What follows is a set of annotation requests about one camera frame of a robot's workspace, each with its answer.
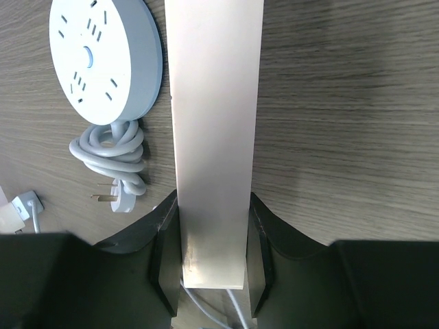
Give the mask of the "white power strip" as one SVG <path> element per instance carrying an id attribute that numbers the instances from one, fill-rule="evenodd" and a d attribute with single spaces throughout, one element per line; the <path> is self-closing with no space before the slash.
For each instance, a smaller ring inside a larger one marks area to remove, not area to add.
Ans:
<path id="1" fill-rule="evenodd" d="M 263 7 L 165 2 L 187 288 L 244 285 Z"/>

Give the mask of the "round blue socket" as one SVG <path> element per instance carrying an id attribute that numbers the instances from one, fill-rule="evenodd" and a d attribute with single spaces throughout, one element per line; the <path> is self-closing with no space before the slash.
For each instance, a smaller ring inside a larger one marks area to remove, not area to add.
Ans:
<path id="1" fill-rule="evenodd" d="M 89 123 L 140 119 L 154 105 L 163 53 L 144 1 L 53 1 L 49 44 L 63 92 Z"/>

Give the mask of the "light blue power strip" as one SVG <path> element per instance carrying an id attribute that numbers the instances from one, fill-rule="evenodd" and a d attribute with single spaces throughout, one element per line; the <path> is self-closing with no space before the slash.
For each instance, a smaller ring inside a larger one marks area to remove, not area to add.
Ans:
<path id="1" fill-rule="evenodd" d="M 32 220 L 35 233 L 40 233 L 39 214 L 44 211 L 44 206 L 34 191 L 28 191 L 16 196 L 12 205 L 18 212 L 22 221 Z"/>

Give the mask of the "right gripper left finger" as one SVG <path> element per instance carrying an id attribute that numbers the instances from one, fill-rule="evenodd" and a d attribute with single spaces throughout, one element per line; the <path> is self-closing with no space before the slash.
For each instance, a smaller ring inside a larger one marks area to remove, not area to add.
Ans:
<path id="1" fill-rule="evenodd" d="M 96 244 L 68 233 L 1 236 L 2 328 L 169 328 L 179 292 L 175 197 Z"/>

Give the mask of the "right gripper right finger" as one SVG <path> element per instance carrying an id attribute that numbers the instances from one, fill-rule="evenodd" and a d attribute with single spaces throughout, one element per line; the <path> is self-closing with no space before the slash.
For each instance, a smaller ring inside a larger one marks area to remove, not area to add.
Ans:
<path id="1" fill-rule="evenodd" d="M 246 262 L 260 328 L 437 328 L 438 243 L 323 245 L 250 197 Z"/>

